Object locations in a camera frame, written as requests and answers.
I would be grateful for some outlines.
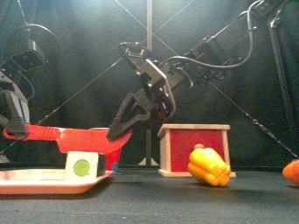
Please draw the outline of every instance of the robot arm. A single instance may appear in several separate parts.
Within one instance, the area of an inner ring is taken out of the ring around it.
[[[0,125],[17,138],[28,135],[25,124],[29,123],[28,101],[13,81],[0,72]]]
[[[135,70],[143,88],[135,94],[128,94],[116,118],[109,125],[107,139],[113,141],[133,126],[159,116],[166,121],[175,112],[174,96],[180,93],[180,87],[194,83],[206,83],[212,79],[224,79],[223,71],[243,66],[251,56],[254,46],[252,15],[262,18],[268,16],[280,6],[283,0],[255,1],[246,12],[214,35],[206,37],[200,43],[182,56],[171,57],[159,63],[151,51],[139,43],[123,43],[119,46],[120,55]],[[240,62],[235,62],[234,49],[248,39],[247,55]]]

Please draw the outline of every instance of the black cable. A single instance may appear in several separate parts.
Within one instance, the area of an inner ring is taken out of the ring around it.
[[[254,6],[260,3],[260,1],[262,0],[255,1],[248,6],[248,9],[247,9],[248,51],[247,51],[247,57],[243,59],[242,62],[239,62],[235,65],[230,65],[230,66],[216,66],[216,65],[211,65],[211,64],[199,62],[198,60],[190,59],[190,58],[183,57],[183,56],[174,56],[163,64],[166,64],[167,62],[170,62],[172,60],[180,60],[180,61],[186,61],[186,62],[188,62],[194,65],[198,65],[200,67],[216,68],[219,70],[231,70],[231,69],[235,69],[235,68],[243,66],[248,62],[248,59],[250,59],[251,54],[254,52],[254,30],[256,29],[256,27],[252,27],[252,9],[254,9]]]

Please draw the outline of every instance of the black backdrop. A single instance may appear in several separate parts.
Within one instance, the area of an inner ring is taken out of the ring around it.
[[[252,2],[154,0],[154,56],[163,61],[175,54],[187,53],[207,35],[214,35],[247,10]],[[37,123],[59,108],[43,125],[79,129],[108,127],[127,93],[140,88],[136,75],[117,54],[117,44],[137,41],[147,45],[147,1],[23,0],[21,4],[27,22],[47,27],[60,42],[57,61],[39,71],[25,73],[36,88],[35,97],[29,101],[32,123]],[[16,1],[4,0],[0,6],[0,50],[4,55],[9,32],[21,24],[23,17]],[[282,19],[280,47],[290,73],[287,94],[292,99],[292,116],[298,120],[296,1],[291,1],[284,8]],[[267,19],[255,21],[255,52],[250,62],[224,80],[212,83],[296,153],[267,24]],[[35,36],[41,41],[41,48],[55,51],[52,39],[39,32]],[[244,42],[238,52],[247,49],[248,43]],[[24,80],[19,80],[19,84],[28,95],[31,89]],[[228,147],[232,166],[282,167],[291,161],[292,156],[286,149],[210,85],[186,88],[178,95],[176,104],[178,111],[171,123],[216,123],[231,126]],[[159,163],[156,133],[160,125],[154,121],[135,130],[123,150],[123,165],[137,165],[144,159],[148,128],[154,132],[152,156]],[[1,149],[9,143],[1,139]],[[15,164],[63,165],[65,160],[65,155],[59,153],[52,142],[17,142],[4,154]]]

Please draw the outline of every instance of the black table surface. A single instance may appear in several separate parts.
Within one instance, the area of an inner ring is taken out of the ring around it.
[[[299,223],[299,186],[236,171],[228,186],[120,169],[81,194],[0,195],[0,223]]]

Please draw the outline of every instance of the red box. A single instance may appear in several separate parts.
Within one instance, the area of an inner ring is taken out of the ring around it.
[[[190,177],[190,155],[196,144],[212,148],[230,165],[228,125],[164,124],[160,137],[160,170],[166,177]]]

